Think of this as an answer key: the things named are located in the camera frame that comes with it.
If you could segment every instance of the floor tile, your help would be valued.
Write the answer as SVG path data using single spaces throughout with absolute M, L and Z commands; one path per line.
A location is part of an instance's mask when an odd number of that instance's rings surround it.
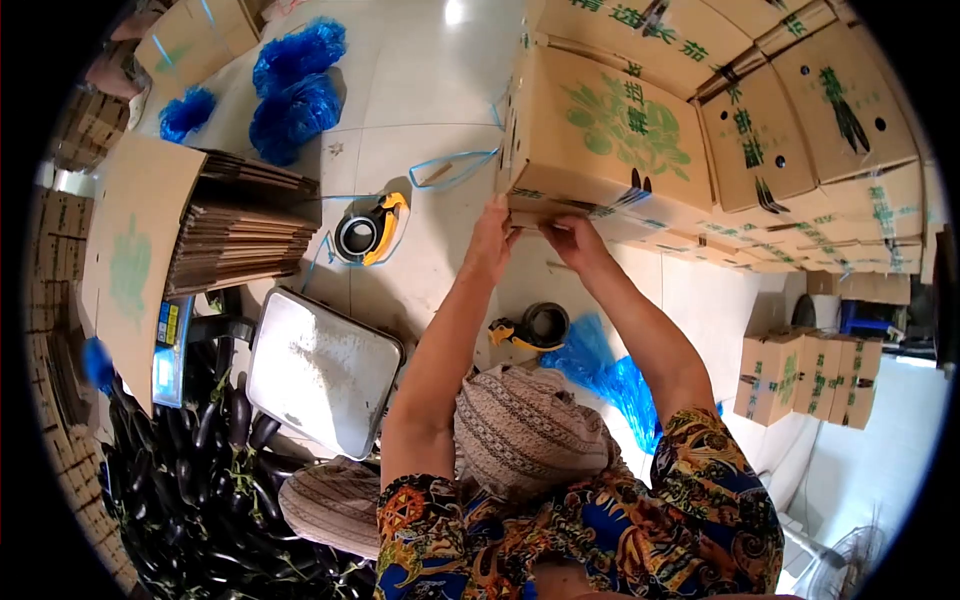
M 762 277 L 663 257 L 663 312 L 707 365 L 714 397 L 736 396 L 743 334 Z
M 390 3 L 365 127 L 493 123 L 522 12 L 513 0 Z
M 492 126 L 430 125 L 364 130 L 355 192 L 403 191 L 409 220 L 387 262 L 350 272 L 350 315 L 404 337 L 419 338 L 463 263 L 473 224 L 493 190 L 493 161 L 446 190 L 412 188 L 407 171 L 440 156 L 495 148 Z

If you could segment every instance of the green printed logo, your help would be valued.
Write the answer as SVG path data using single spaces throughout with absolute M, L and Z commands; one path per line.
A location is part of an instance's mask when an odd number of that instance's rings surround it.
M 607 89 L 597 92 L 587 85 L 563 87 L 576 106 L 566 120 L 584 130 L 584 145 L 597 155 L 616 152 L 628 166 L 651 175 L 672 171 L 690 181 L 683 165 L 690 156 L 680 150 L 680 123 L 665 105 L 644 100 L 637 82 L 626 82 L 601 73 Z
M 182 44 L 173 48 L 166 56 L 161 56 L 160 60 L 154 65 L 154 70 L 157 73 L 166 73 L 176 65 L 180 59 L 186 56 L 186 53 L 190 51 L 190 48 L 193 46 L 192 43 Z
M 113 236 L 113 256 L 110 259 L 110 297 L 120 314 L 140 329 L 143 319 L 143 287 L 150 272 L 150 237 L 136 230 L 136 215 L 130 215 L 130 229 Z

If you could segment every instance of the plastic wrap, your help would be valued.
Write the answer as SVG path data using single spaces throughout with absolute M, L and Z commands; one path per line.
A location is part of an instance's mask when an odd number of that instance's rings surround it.
M 602 397 L 623 414 L 636 444 L 647 454 L 657 450 L 663 428 L 650 387 L 630 356 L 613 359 L 600 315 L 587 313 L 570 324 L 564 346 L 540 357 L 540 365 Z
M 186 90 L 183 100 L 174 98 L 160 111 L 160 137 L 168 142 L 183 143 L 190 132 L 197 132 L 217 106 L 213 92 L 199 85 Z
M 347 51 L 347 30 L 329 17 L 318 17 L 296 34 L 267 43 L 253 67 L 257 98 L 267 98 L 310 75 L 326 71 Z
M 293 164 L 300 146 L 340 121 L 340 98 L 326 74 L 308 75 L 263 99 L 250 123 L 250 142 L 264 160 Z

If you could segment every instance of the woman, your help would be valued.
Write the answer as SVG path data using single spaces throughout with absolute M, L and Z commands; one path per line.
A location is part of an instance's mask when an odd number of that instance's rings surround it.
M 777 513 L 719 419 L 696 350 L 589 221 L 561 217 L 540 231 L 650 386 L 666 423 L 653 489 L 556 372 L 502 365 L 464 378 L 518 236 L 497 196 L 384 421 L 376 529 L 375 476 L 349 461 L 288 480 L 284 517 L 311 539 L 375 553 L 376 597 L 388 600 L 772 593 L 783 548 Z M 455 440 L 466 463 L 456 482 Z

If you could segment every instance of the blue plastic strapping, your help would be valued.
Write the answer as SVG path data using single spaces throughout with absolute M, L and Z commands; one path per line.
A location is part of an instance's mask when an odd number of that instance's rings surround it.
M 183 82 L 180 80 L 180 74 L 177 72 L 177 66 L 174 64 L 172 60 L 170 60 L 170 57 L 167 55 L 167 51 L 163 49 L 163 44 L 161 44 L 160 40 L 156 38 L 156 34 L 153 34 L 152 38 L 154 39 L 154 44 L 156 45 L 157 50 L 160 51 L 160 54 L 163 56 L 163 59 L 166 60 L 167 64 L 170 65 L 170 71 L 174 76 L 174 80 L 176 80 L 177 84 L 179 84 L 180 87 L 184 87 Z
M 410 182 L 413 183 L 413 184 L 414 184 L 414 187 L 416 187 L 416 188 L 418 188 L 418 189 L 428 189 L 428 188 L 433 188 L 433 189 L 446 189 L 446 188 L 448 188 L 448 187 L 451 187 L 451 186 L 453 186 L 453 185 L 456 185 L 456 184 L 460 183 L 461 181 L 464 181 L 464 180 L 468 179 L 470 176 L 472 176 L 474 173 L 476 173 L 477 170 L 480 169 L 480 167 L 482 167 L 483 165 L 487 164 L 487 162 L 488 162 L 491 158 L 493 158 L 494 156 L 496 156 L 496 153 L 498 153 L 498 152 L 500 152 L 500 149 L 499 149 L 499 148 L 494 148 L 493 150 L 490 150 L 489 152 L 460 152 L 460 153 L 457 153 L 457 154 L 454 154 L 454 155 L 441 156 L 440 158 L 433 158 L 432 160 L 427 160 L 426 162 L 422 162 L 422 163 L 420 163 L 420 164 L 415 164 L 414 166 L 410 167 L 410 171 L 408 172 L 408 174 L 409 174 L 409 176 L 410 176 Z M 414 171 L 416 171 L 417 169 L 421 169 L 421 168 L 423 168 L 423 167 L 428 167 L 428 166 L 430 166 L 430 165 L 432 165 L 432 164 L 437 164 L 437 163 L 441 163 L 441 162 L 449 162 L 449 161 L 450 161 L 451 159 L 453 159 L 453 158 L 462 158 L 462 157 L 465 157 L 465 156 L 478 156 L 479 159 L 478 159 L 476 162 L 474 162 L 473 164 L 471 164 L 469 167 L 467 167 L 467 169 L 465 169 L 463 173 L 461 173 L 460 175 L 458 175 L 458 176 L 456 176 L 456 177 L 454 177 L 454 178 L 451 178 L 451 179 L 449 179 L 449 180 L 445 180 L 445 181 L 443 181 L 443 182 L 441 182 L 441 183 L 436 183 L 436 184 L 435 184 L 435 183 L 430 183 L 430 184 L 427 184 L 427 185 L 420 185 L 419 183 L 417 183 L 417 178 L 414 177 Z
M 217 35 L 217 38 L 220 39 L 221 43 L 224 44 L 224 48 L 227 49 L 227 54 L 230 55 L 232 59 L 236 58 L 236 55 L 233 54 L 233 51 L 230 50 L 230 45 L 227 44 L 227 41 L 223 36 L 220 35 L 220 31 L 217 29 L 217 23 L 213 20 L 213 13 L 210 12 L 210 7 L 206 4 L 206 0 L 200 0 L 201 6 L 204 7 L 204 12 L 206 12 L 206 18 L 210 20 L 210 29 L 213 30 L 213 33 Z

